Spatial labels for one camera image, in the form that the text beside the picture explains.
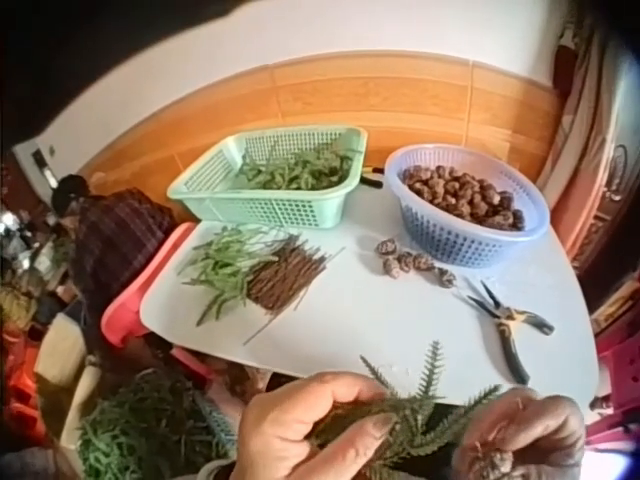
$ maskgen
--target plaid shirt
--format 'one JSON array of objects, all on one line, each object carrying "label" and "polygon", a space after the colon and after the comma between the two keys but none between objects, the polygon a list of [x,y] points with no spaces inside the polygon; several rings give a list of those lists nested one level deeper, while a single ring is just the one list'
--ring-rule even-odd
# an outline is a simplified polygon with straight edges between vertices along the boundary
[{"label": "plaid shirt", "polygon": [[138,189],[89,198],[80,207],[70,273],[88,326],[151,262],[177,224],[170,208]]}]

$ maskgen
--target black-handled pliers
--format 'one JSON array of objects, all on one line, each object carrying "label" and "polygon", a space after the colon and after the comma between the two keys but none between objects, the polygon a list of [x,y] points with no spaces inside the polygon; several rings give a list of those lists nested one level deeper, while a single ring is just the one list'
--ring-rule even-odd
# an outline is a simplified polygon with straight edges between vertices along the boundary
[{"label": "black-handled pliers", "polygon": [[360,183],[366,185],[367,187],[377,188],[380,190],[384,187],[384,183],[382,180],[376,180],[375,178],[369,178],[365,175],[367,174],[376,174],[376,175],[384,175],[384,168],[380,167],[364,167],[362,169],[362,175],[360,176]]},{"label": "black-handled pliers", "polygon": [[472,296],[468,296],[468,298],[496,321],[498,334],[500,335],[500,343],[502,344],[502,350],[504,351],[509,371],[513,375],[516,383],[528,385],[530,377],[516,351],[516,345],[513,339],[514,327],[520,323],[526,323],[547,336],[554,332],[555,327],[536,313],[505,306],[484,282],[481,283],[484,291],[491,300],[491,304]]}]

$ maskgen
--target table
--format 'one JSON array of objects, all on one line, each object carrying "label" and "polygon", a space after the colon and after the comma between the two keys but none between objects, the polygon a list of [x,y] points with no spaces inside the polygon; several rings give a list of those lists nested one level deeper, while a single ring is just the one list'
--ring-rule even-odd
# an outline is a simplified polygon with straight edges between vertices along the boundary
[{"label": "table", "polygon": [[550,337],[526,325],[516,332],[530,386],[544,395],[568,395],[585,408],[594,396],[598,368],[589,315],[551,230],[500,266],[453,268],[458,287],[452,290],[415,272],[393,280],[382,274],[372,252],[390,236],[409,243],[397,201],[386,189],[360,186],[349,196],[340,226],[302,232],[309,245],[341,253],[297,309],[291,307],[245,344],[267,323],[263,311],[253,304],[238,306],[219,321],[196,327],[211,292],[183,285],[186,277],[179,275],[191,248],[220,228],[219,223],[201,223],[143,298],[142,323],[174,344],[294,376],[328,370],[366,373],[359,360],[364,355],[397,388],[411,391],[430,342],[439,340],[445,356],[440,394],[443,401],[460,404],[489,385],[512,382],[496,327],[465,300],[483,279],[506,303],[535,311],[556,326]]}]

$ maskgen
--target basket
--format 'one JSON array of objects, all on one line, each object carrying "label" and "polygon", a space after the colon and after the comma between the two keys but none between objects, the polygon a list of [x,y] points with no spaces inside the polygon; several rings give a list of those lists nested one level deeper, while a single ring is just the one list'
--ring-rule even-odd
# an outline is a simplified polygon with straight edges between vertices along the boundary
[{"label": "basket", "polygon": [[[353,150],[353,164],[340,185],[320,191],[231,190],[246,152],[258,161],[286,156],[340,138]],[[367,133],[345,125],[254,130],[229,136],[206,151],[167,190],[201,220],[259,223],[277,227],[331,228],[342,219],[347,194],[360,181]]]},{"label": "basket", "polygon": [[[486,178],[498,190],[512,192],[517,208],[524,213],[526,230],[494,230],[430,205],[400,179],[402,172],[412,165],[455,166],[462,172]],[[463,147],[425,144],[401,148],[387,159],[385,181],[400,201],[402,220],[411,238],[425,252],[444,263],[490,267],[549,228],[549,208],[533,183],[506,163]]]}]

